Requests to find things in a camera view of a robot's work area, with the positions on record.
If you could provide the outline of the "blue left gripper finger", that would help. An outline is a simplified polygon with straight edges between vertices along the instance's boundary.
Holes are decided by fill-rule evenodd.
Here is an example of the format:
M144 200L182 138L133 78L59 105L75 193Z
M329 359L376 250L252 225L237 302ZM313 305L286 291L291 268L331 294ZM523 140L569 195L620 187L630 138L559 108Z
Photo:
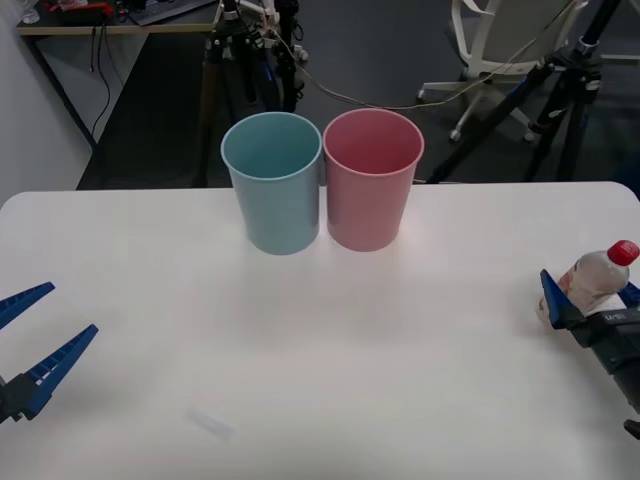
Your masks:
M54 289L53 283L46 282L2 299L0 301L0 329L5 328Z
M33 420L92 342L99 329L91 324L31 369L7 383L7 418Z

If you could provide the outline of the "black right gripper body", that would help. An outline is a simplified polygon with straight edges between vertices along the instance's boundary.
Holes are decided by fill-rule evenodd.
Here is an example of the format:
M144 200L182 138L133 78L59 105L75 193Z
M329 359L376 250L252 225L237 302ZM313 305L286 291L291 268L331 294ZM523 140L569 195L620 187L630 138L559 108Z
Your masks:
M596 355L609 374L639 362L639 308L602 311L573 329L583 348Z

